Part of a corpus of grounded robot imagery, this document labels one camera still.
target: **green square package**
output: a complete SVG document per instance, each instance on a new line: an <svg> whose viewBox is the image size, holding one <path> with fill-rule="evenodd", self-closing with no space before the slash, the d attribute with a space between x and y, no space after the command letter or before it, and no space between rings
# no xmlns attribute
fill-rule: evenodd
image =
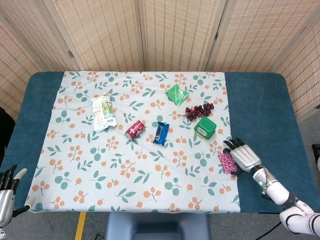
<svg viewBox="0 0 320 240"><path fill-rule="evenodd" d="M180 106L189 96L189 93L181 90L179 85L176 84L166 92L166 95L174 102L175 105Z"/></svg>

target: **chair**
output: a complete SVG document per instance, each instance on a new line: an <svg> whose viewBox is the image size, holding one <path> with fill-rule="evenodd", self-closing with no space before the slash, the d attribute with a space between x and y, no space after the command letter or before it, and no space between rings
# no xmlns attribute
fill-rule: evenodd
<svg viewBox="0 0 320 240"><path fill-rule="evenodd" d="M110 212L106 240L211 240L208 214Z"/></svg>

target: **can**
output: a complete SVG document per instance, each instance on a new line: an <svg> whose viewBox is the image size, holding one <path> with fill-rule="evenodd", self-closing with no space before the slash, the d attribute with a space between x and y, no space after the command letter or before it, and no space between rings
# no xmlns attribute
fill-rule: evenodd
<svg viewBox="0 0 320 240"><path fill-rule="evenodd" d="M127 131L125 131L124 135L126 135L129 139L135 139L144 129L145 125L140 121L136 121Z"/></svg>

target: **white robotic arm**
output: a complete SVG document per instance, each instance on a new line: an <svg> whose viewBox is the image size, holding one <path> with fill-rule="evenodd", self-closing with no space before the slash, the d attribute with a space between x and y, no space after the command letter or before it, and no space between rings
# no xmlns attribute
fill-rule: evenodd
<svg viewBox="0 0 320 240"><path fill-rule="evenodd" d="M230 153L238 166L245 172L251 172L253 179L266 194L280 207L282 224L294 234L310 234L320 238L320 213L315 213L307 204L289 192L263 165L257 154L241 139L223 141L229 148L223 152Z"/></svg>
<svg viewBox="0 0 320 240"><path fill-rule="evenodd" d="M3 228L10 223L11 219L27 211L35 202L35 198L30 198L25 206L14 209L20 179L27 172L27 169L24 168L13 177L16 168L15 164L4 173L0 172L0 239L6 238Z"/></svg>

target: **pink snack bag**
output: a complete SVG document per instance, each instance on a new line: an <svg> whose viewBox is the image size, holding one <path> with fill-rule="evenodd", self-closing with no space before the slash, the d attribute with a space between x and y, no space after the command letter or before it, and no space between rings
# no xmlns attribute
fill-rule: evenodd
<svg viewBox="0 0 320 240"><path fill-rule="evenodd" d="M238 170L233 157L229 153L221 153L220 155L218 155L218 158L225 173L230 174Z"/></svg>

